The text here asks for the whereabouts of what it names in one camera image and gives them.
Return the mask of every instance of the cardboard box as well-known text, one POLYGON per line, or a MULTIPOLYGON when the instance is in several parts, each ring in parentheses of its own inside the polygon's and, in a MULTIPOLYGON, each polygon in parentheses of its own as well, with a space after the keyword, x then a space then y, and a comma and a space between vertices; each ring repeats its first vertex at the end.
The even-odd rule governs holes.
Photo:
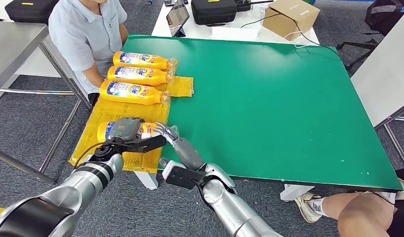
POLYGON ((307 32, 311 29, 320 10, 303 0, 277 0, 269 4, 265 12, 265 17, 272 16, 263 20, 263 26, 285 37, 291 41, 301 35, 301 33, 290 34, 292 32, 307 32))

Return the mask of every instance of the bottle label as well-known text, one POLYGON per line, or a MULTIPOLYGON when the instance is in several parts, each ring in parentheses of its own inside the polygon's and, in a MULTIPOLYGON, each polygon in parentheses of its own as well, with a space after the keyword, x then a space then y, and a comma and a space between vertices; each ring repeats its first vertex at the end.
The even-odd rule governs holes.
POLYGON ((154 63, 156 56, 142 53, 127 53, 122 52, 119 61, 121 63, 139 64, 139 63, 154 63))
POLYGON ((106 126, 105 139, 110 139, 110 132, 112 131, 114 125, 115 122, 109 122, 108 125, 106 126))
POLYGON ((144 79, 153 76, 152 68, 116 67, 115 77, 124 79, 144 79))
POLYGON ((150 137, 155 137, 160 135, 158 132, 155 132, 153 130, 153 126, 151 124, 148 123, 142 123, 141 124, 141 129, 138 130, 137 134, 136 134, 136 138, 137 139, 147 139, 150 137))
POLYGON ((108 95, 128 97, 128 96, 139 96, 144 97, 147 94, 148 86, 146 85, 136 85, 131 83, 111 81, 106 90, 108 95))

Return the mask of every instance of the person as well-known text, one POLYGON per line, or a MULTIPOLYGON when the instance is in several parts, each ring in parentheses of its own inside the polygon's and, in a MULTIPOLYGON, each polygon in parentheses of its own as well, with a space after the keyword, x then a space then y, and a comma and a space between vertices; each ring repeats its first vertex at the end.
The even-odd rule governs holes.
POLYGON ((60 0, 49 17, 49 34, 92 105, 128 37, 119 0, 60 0))
POLYGON ((305 193, 295 202, 308 223, 322 216, 337 220, 341 237, 404 237, 404 180, 399 180, 403 191, 398 193, 366 191, 323 198, 305 193))

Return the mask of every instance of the chair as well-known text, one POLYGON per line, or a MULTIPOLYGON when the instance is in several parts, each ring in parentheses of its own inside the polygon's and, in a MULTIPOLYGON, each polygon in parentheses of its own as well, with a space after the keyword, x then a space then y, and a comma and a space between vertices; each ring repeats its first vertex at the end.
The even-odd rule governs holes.
MULTIPOLYGON (((378 31, 379 33, 364 33, 364 34, 365 35, 382 34, 383 36, 386 36, 389 33, 389 31, 394 27, 394 25, 399 21, 399 19, 404 15, 404 11, 402 12, 403 7, 404 7, 404 0, 376 0, 366 10, 365 22, 371 30, 378 31), (389 5, 395 6, 394 11, 372 13, 372 10, 375 7, 389 6, 389 5)), ((378 44, 379 43, 377 43, 374 39, 371 39, 369 41, 366 41, 365 43, 343 42, 341 44, 338 44, 336 48, 341 49, 345 45, 351 45, 354 47, 369 49, 369 52, 362 55, 351 64, 345 65, 346 70, 350 70, 353 65, 367 58, 375 50, 378 44)))

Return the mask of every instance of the detergent bottle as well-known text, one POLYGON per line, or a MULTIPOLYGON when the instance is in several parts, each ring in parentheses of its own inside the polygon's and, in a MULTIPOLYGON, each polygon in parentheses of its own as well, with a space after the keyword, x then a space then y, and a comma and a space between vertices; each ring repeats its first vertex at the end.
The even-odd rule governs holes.
POLYGON ((117 80, 140 85, 160 85, 173 82, 174 72, 167 70, 163 72, 155 68, 137 68, 112 66, 108 71, 108 80, 117 80))
POLYGON ((177 60, 175 58, 165 59, 158 55, 116 52, 113 55, 113 64, 124 67, 157 68, 160 70, 171 70, 176 72, 177 60))
POLYGON ((100 86, 100 96, 109 101, 153 105, 168 104, 168 91, 159 91, 147 85, 138 85, 115 80, 106 80, 100 86))
MULTIPOLYGON (((114 121, 101 123, 97 128, 97 141, 104 142, 107 139, 110 139, 111 138, 110 133, 112 131, 114 124, 115 124, 114 121)), ((135 138, 146 139, 160 135, 158 132, 153 130, 154 127, 158 126, 152 122, 142 122, 141 128, 137 131, 135 138)), ((177 134, 179 134, 179 129, 176 125, 173 125, 170 128, 174 130, 177 134)))

